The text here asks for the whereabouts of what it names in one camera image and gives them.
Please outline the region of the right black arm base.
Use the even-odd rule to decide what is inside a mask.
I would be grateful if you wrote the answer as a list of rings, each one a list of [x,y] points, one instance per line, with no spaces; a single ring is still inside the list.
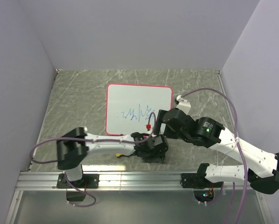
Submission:
[[[223,182],[211,182],[204,176],[196,173],[182,173],[180,185],[184,189],[193,189],[193,196],[198,203],[205,205],[212,203],[215,198],[215,188],[219,188],[219,194],[223,189]]]

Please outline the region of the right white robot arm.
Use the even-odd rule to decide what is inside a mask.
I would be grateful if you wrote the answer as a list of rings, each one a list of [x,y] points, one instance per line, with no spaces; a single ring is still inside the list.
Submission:
[[[182,174],[183,188],[218,188],[223,182],[247,181],[263,194],[272,195],[279,189],[279,153],[272,154],[252,144],[236,139],[221,123],[209,117],[194,120],[178,108],[159,110],[155,134],[165,126],[164,136],[179,139],[195,146],[218,151],[240,162],[236,166],[199,165],[196,173]]]

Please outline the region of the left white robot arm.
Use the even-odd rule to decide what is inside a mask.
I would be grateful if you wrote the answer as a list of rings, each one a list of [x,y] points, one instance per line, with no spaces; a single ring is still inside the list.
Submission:
[[[57,168],[64,171],[68,183],[78,188],[84,183],[81,162],[90,155],[120,154],[137,156],[144,163],[164,163],[169,149],[162,134],[149,136],[132,133],[120,136],[100,136],[76,128],[57,140]]]

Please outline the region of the yellow bone shaped eraser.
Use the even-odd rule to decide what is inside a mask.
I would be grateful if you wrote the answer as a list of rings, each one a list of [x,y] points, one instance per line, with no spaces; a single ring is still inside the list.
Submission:
[[[115,154],[115,156],[116,156],[117,158],[127,157],[127,155],[124,155],[124,154]]]

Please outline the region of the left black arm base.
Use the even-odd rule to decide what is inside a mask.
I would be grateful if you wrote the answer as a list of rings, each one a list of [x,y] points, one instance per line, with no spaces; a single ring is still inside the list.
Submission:
[[[73,187],[67,182],[65,173],[61,173],[58,176],[56,189],[66,189],[66,199],[70,203],[81,203],[86,197],[86,193],[90,189],[97,189],[99,186],[99,174],[83,174],[82,178],[77,181],[70,182],[72,186],[80,189],[84,193],[81,193],[77,190],[69,191]]]

